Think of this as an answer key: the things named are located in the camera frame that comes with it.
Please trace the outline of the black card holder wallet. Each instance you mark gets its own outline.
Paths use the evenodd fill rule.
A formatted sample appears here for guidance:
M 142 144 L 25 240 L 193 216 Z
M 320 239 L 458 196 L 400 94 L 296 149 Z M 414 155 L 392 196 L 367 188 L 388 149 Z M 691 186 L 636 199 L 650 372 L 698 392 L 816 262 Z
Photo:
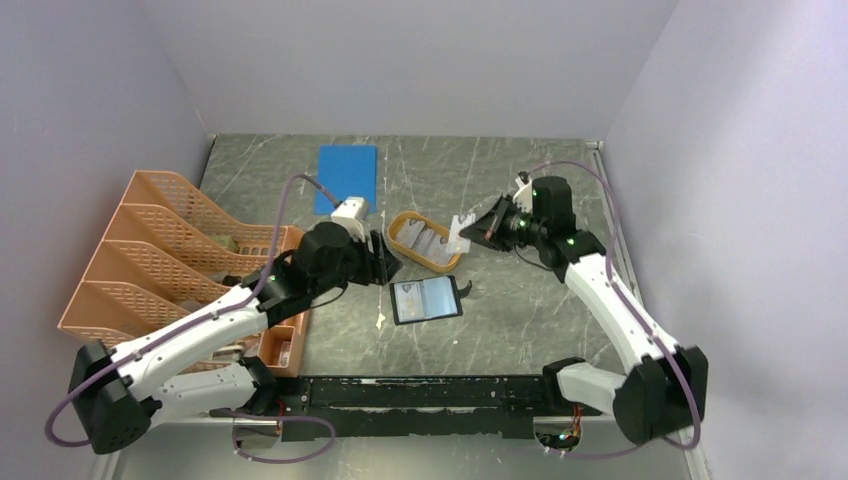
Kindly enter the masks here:
M 425 313 L 422 318 L 414 322 L 399 323 L 395 312 L 394 285 L 397 283 L 413 281 L 421 282 Z M 420 280 L 393 282 L 390 284 L 389 288 L 393 310 L 393 323 L 397 326 L 404 326 L 462 316 L 462 300 L 471 293 L 472 287 L 472 281 L 468 281 L 464 286 L 459 286 L 453 275 L 442 275 Z

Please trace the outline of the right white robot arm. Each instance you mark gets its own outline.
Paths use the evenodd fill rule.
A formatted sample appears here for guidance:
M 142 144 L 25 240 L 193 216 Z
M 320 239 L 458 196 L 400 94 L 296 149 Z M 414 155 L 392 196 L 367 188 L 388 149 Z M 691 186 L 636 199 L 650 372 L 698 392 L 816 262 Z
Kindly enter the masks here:
M 694 448 L 705 417 L 709 363 L 669 335 L 620 283 L 598 237 L 578 228 L 566 179 L 522 175 L 513 195 L 462 227 L 461 238 L 494 251 L 532 247 L 542 266 L 587 306 L 624 368 L 617 374 L 579 358 L 544 367 L 542 406 L 562 414 L 586 406 L 611 416 L 635 446 L 688 430 Z

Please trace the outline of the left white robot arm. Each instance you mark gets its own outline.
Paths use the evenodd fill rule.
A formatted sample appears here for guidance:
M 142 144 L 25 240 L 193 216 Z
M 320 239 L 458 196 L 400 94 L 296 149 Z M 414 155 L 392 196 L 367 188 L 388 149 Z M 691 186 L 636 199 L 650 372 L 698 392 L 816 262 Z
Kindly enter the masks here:
M 100 340 L 76 353 L 68 394 L 45 424 L 56 445 L 58 414 L 71 405 L 86 434 L 79 446 L 119 451 L 154 427 L 201 411 L 244 408 L 261 416 L 277 400 L 275 380 L 258 358 L 218 370 L 186 368 L 241 338 L 309 310 L 316 298 L 351 284 L 386 285 L 401 269 L 382 233 L 364 238 L 333 221 L 318 223 L 299 245 L 270 258 L 224 295 L 152 334 L 108 348 Z

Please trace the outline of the yellow oval tray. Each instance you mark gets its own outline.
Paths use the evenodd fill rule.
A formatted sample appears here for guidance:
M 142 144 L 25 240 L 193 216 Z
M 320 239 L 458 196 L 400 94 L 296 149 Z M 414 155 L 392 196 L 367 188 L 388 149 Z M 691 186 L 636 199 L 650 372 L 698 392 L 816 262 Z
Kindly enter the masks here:
M 414 211 L 399 213 L 387 227 L 392 247 L 437 273 L 456 268 L 463 253 L 449 243 L 449 229 Z

